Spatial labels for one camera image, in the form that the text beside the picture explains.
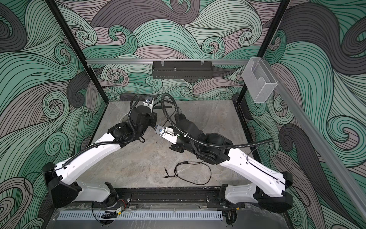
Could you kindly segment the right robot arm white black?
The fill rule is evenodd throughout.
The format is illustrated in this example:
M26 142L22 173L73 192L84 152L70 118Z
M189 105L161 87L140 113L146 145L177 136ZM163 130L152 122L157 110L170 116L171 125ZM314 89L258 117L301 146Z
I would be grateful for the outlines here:
M233 148L228 138L217 133L205 134L187 119L170 127L157 125L155 132L171 142L171 150L191 152L203 162L230 169L250 181L246 185L222 185L217 197L222 206L236 208L250 203L274 213L293 207L293 197L286 192L292 185L292 175L275 172L251 159L242 150Z

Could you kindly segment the black blue headphones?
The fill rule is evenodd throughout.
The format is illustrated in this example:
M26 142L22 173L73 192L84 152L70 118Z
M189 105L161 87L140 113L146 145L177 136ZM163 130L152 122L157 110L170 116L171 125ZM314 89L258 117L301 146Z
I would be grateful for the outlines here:
M157 101L153 105L152 109L153 110L154 109L161 109L162 108L161 103L162 103L161 101ZM179 112L179 107L178 107L178 105L173 103L172 101L169 101L169 100L164 100L164 104L165 104L166 108L174 108L175 109L174 119L175 119L175 121L177 121L179 119L179 113L178 113Z

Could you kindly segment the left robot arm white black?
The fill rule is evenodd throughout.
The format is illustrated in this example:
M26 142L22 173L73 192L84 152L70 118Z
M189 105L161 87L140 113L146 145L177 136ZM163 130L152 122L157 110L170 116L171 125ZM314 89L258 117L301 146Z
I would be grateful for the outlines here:
M69 159L43 166L45 185L54 207L62 208L77 201L93 201L107 208L116 205L118 194L111 183L93 186L79 182L78 178L129 143L136 140L144 142L147 128L156 125L157 113L153 111L153 97L146 97L141 106L138 105L139 99L138 95L133 97L125 122L114 125L100 139Z

